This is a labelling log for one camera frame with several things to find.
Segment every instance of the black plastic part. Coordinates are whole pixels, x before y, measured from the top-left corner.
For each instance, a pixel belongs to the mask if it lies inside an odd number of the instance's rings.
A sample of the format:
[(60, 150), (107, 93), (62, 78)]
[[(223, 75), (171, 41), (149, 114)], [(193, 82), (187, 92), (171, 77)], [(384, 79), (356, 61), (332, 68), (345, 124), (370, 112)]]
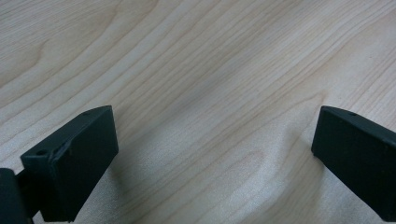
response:
[(0, 216), (28, 220), (41, 211), (45, 221), (74, 221), (118, 151), (111, 106), (78, 115), (21, 155), (17, 178), (2, 170)]
[(385, 221), (396, 221), (396, 133), (323, 106), (312, 152)]

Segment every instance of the wooden surface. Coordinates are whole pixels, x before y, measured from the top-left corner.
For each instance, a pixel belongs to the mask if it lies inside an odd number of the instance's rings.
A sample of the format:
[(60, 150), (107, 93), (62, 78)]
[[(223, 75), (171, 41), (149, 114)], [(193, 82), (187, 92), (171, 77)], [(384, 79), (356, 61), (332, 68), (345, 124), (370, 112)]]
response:
[(76, 223), (381, 223), (310, 146), (321, 105), (396, 130), (395, 8), (0, 0), (0, 166), (113, 105), (120, 154)]

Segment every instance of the light wood tabletop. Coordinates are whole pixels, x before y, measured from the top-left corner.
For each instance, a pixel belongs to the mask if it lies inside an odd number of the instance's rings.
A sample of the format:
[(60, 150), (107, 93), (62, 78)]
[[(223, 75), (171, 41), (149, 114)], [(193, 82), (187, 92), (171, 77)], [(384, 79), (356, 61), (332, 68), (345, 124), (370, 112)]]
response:
[(310, 148), (322, 105), (394, 131), (395, 96), (396, 1), (0, 0), (0, 167), (113, 106), (76, 223), (382, 223)]

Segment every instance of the wooden table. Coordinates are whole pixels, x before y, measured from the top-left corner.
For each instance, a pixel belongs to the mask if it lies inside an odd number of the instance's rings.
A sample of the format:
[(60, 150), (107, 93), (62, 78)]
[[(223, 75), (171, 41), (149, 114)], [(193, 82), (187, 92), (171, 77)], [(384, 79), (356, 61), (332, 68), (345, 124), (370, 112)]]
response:
[(0, 166), (113, 105), (120, 154), (76, 223), (381, 223), (310, 147), (322, 105), (396, 130), (395, 8), (2, 0)]

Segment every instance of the small hole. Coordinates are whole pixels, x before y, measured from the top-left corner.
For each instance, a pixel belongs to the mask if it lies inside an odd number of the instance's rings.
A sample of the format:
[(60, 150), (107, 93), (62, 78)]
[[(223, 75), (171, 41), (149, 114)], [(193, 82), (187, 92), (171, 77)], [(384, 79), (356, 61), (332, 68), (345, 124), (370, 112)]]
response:
[(45, 154), (47, 154), (47, 150), (39, 150), (39, 151), (37, 151), (37, 153), (36, 153), (37, 156), (43, 156), (43, 155), (45, 155)]

